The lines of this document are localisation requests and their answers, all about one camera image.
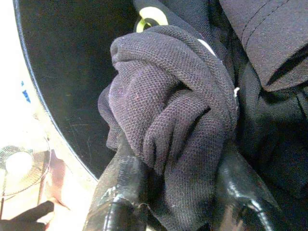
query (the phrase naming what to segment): stitching seam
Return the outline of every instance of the stitching seam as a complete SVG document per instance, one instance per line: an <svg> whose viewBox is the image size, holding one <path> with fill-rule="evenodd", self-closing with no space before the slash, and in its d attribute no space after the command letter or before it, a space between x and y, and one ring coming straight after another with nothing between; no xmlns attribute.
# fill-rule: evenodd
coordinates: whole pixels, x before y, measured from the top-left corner
<svg viewBox="0 0 308 231"><path fill-rule="evenodd" d="M272 14L272 13L274 13L278 8L280 8L280 7L282 7L284 4L286 4L288 1L290 1L290 0L287 0L286 2L284 2L283 4L281 4L280 6L278 6L278 7L276 7L276 9L274 9L274 10L272 10L268 15L266 15L263 19L262 19L262 21L255 27L255 29L253 29L252 31L251 31L251 33L249 34L249 37L248 37L248 39L247 39L247 42L246 42L246 45L245 45L245 50L247 49L247 44L248 44L248 42L249 42L249 39L250 39L250 37L252 36L252 34L255 32L255 30Z"/></svg>
<svg viewBox="0 0 308 231"><path fill-rule="evenodd" d="M242 36L241 36L241 42L243 41L243 35L244 35L244 32L246 30L246 27L248 26L248 24L250 23L250 21L255 17L255 15L257 13L259 13L259 11L266 5L270 2L271 0L268 0L267 2L265 2L256 12L255 14L248 20L248 22L245 24L244 28L243 28L243 31L242 31Z"/></svg>

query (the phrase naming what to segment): white fan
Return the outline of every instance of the white fan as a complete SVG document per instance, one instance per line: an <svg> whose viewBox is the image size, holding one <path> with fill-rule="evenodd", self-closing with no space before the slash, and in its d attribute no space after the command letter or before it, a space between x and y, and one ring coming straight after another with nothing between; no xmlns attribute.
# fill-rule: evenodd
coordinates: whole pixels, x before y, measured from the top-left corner
<svg viewBox="0 0 308 231"><path fill-rule="evenodd" d="M0 197L19 193L47 173L50 149L44 137L30 132L8 134L0 142Z"/></svg>

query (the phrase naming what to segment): hand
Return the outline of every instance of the hand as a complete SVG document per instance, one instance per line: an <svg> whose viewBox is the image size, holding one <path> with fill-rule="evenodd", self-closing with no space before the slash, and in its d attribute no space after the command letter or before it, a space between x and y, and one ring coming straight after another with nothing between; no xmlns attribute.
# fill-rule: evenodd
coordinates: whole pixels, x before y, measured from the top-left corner
<svg viewBox="0 0 308 231"><path fill-rule="evenodd" d="M0 231L44 231L46 225L37 220L53 210L53 202L46 201L11 220L0 220Z"/></svg>

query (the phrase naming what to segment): dark fabric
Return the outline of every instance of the dark fabric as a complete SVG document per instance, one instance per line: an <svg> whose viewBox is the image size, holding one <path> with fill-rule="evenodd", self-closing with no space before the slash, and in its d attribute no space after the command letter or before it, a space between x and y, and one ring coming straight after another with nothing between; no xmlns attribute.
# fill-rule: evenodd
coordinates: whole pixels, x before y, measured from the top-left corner
<svg viewBox="0 0 308 231"><path fill-rule="evenodd" d="M273 185L269 181L266 181L266 185L282 209L285 217L291 223L291 230L308 230L308 197L296 199L291 197L288 191Z"/></svg>
<svg viewBox="0 0 308 231"><path fill-rule="evenodd" d="M240 148L263 177L295 197L307 195L306 86L266 92L248 63L239 74Z"/></svg>
<svg viewBox="0 0 308 231"><path fill-rule="evenodd" d="M118 75L98 102L110 125L108 146L116 148L122 129L153 169L153 214L168 230L197 230L210 221L221 149L235 135L231 78L217 57L174 26L120 37L111 55Z"/></svg>
<svg viewBox="0 0 308 231"><path fill-rule="evenodd" d="M235 81L230 47L232 28L218 0L134 0L134 5L137 11L157 7L164 12L169 25L178 26L206 41Z"/></svg>
<svg viewBox="0 0 308 231"><path fill-rule="evenodd" d="M308 0L219 0L266 91L308 80Z"/></svg>

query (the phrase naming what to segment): folded cloth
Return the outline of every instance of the folded cloth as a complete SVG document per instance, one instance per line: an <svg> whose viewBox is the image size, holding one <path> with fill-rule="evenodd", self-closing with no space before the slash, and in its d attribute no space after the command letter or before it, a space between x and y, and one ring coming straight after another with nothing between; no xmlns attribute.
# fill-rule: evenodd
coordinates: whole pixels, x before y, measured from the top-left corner
<svg viewBox="0 0 308 231"><path fill-rule="evenodd" d="M123 130L153 170L154 216L168 230L197 230L210 221L220 153L235 136L231 78L219 58L175 26L117 38L111 55L118 75L98 101L110 126L107 145L116 149Z"/></svg>
<svg viewBox="0 0 308 231"><path fill-rule="evenodd" d="M308 0L219 0L266 91L308 80Z"/></svg>

